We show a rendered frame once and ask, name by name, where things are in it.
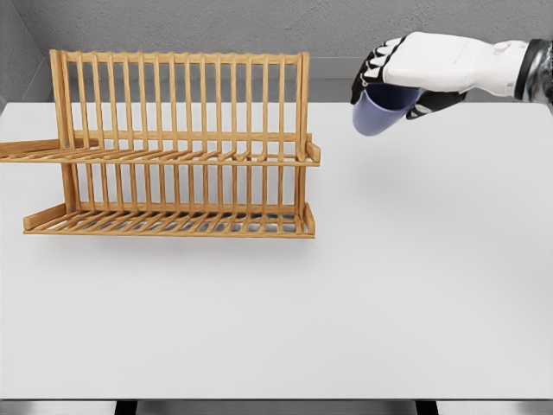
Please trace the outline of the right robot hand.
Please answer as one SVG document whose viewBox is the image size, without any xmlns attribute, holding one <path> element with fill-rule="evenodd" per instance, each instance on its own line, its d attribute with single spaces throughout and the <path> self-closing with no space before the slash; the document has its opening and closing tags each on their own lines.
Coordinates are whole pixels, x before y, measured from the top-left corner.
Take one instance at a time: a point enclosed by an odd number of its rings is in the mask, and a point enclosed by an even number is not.
<svg viewBox="0 0 553 415">
<path fill-rule="evenodd" d="M 351 103 L 359 101 L 369 85 L 422 89 L 407 112 L 412 120 L 456 105 L 478 85 L 489 44 L 457 35 L 413 32 L 385 41 L 363 61 L 353 79 Z"/>
</svg>

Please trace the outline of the blue cup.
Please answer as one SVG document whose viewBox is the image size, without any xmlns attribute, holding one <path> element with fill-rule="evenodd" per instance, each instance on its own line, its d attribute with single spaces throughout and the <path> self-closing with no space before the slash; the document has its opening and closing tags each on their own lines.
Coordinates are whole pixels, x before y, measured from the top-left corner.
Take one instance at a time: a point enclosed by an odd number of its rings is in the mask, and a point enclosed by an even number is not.
<svg viewBox="0 0 553 415">
<path fill-rule="evenodd" d="M 364 136 L 375 136 L 387 130 L 417 102 L 419 88 L 370 84 L 353 106 L 353 126 Z"/>
</svg>

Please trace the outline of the wooden dish rack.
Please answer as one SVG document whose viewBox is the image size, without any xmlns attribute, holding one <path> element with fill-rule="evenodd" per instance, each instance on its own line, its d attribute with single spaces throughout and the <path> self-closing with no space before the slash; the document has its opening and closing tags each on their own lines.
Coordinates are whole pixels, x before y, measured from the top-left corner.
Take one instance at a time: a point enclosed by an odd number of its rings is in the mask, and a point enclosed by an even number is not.
<svg viewBox="0 0 553 415">
<path fill-rule="evenodd" d="M 309 55 L 50 53 L 57 135 L 0 144 L 55 163 L 62 203 L 27 234 L 311 239 Z"/>
</svg>

